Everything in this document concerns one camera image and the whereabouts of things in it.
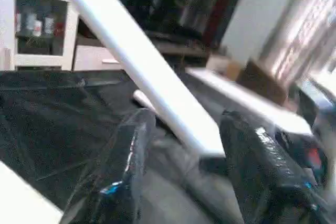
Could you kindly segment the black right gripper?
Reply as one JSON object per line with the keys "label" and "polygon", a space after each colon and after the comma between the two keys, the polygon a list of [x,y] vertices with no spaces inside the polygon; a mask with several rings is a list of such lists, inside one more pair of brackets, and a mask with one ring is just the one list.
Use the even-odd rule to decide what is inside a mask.
{"label": "black right gripper", "polygon": [[274,137],[288,155],[323,188],[332,185],[332,156],[308,123],[276,123]]}

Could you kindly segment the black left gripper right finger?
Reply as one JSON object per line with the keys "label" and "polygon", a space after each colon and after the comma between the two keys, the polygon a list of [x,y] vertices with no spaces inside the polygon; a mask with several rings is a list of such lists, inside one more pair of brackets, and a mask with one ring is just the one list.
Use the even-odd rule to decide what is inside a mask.
{"label": "black left gripper right finger", "polygon": [[312,177],[264,127],[225,111],[219,131],[245,223],[327,223],[327,204]]}

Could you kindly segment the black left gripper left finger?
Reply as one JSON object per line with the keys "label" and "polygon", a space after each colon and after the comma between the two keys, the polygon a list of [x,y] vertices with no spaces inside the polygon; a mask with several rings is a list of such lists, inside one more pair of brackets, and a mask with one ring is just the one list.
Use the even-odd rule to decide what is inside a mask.
{"label": "black left gripper left finger", "polygon": [[60,223],[138,223],[141,190],[156,116],[127,114],[84,168]]}

